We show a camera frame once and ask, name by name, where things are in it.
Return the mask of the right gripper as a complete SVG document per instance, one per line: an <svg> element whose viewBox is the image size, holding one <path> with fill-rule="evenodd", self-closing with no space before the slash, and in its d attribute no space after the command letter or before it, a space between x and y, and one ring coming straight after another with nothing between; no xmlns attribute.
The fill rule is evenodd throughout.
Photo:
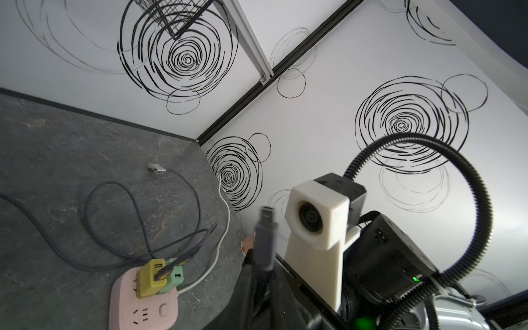
<svg viewBox="0 0 528 330"><path fill-rule="evenodd" d="M339 315L347 329L375 329L378 314L437 268L386 215L351 215L347 228L360 228L360 236L343 253Z"/></svg>

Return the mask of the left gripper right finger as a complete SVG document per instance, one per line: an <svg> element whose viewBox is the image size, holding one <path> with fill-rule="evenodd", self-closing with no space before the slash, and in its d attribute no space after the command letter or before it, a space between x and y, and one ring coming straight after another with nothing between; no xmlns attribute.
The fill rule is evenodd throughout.
<svg viewBox="0 0 528 330"><path fill-rule="evenodd" d="M281 266L274 266L269 283L271 329L321 329L322 320L307 313L294 298Z"/></svg>

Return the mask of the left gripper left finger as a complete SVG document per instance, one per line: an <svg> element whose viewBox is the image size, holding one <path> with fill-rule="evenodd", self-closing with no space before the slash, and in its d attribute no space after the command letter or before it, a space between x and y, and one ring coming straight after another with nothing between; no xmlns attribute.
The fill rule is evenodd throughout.
<svg viewBox="0 0 528 330"><path fill-rule="evenodd" d="M230 301L224 310L203 329L252 329L256 289L257 276L254 260L247 255Z"/></svg>

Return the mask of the green charger plug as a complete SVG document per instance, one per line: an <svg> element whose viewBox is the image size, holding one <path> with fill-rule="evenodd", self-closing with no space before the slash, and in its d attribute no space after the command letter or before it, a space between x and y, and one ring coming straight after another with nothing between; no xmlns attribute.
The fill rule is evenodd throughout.
<svg viewBox="0 0 528 330"><path fill-rule="evenodd" d="M183 267L176 265L172 272L166 278L166 285L158 292L158 294L166 294L184 282Z"/></svg>

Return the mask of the yellow charger plug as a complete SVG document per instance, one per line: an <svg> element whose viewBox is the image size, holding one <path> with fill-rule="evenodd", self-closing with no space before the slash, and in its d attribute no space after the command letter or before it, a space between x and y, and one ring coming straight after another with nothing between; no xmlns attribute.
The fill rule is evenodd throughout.
<svg viewBox="0 0 528 330"><path fill-rule="evenodd" d="M136 274L136 296L139 299L156 295L166 284L166 279L155 280L155 275L166 266L162 258L150 260Z"/></svg>

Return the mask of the pink power strip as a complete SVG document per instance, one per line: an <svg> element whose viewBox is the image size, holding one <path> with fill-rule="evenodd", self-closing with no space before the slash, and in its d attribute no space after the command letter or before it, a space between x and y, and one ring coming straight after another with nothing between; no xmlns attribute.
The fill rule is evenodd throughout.
<svg viewBox="0 0 528 330"><path fill-rule="evenodd" d="M121 275L111 289L108 329L170 329L179 314L179 292L138 298L139 267Z"/></svg>

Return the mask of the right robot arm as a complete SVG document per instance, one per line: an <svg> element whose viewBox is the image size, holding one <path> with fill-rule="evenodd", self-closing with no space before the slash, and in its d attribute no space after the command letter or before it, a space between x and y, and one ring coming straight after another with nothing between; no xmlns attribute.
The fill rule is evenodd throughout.
<svg viewBox="0 0 528 330"><path fill-rule="evenodd" d="M506 133L478 133L450 146L488 191L493 218L488 249L460 280L490 302L527 289L527 145ZM439 152L397 139L360 163L367 210L393 220L445 272L467 251L478 208L459 169Z"/></svg>

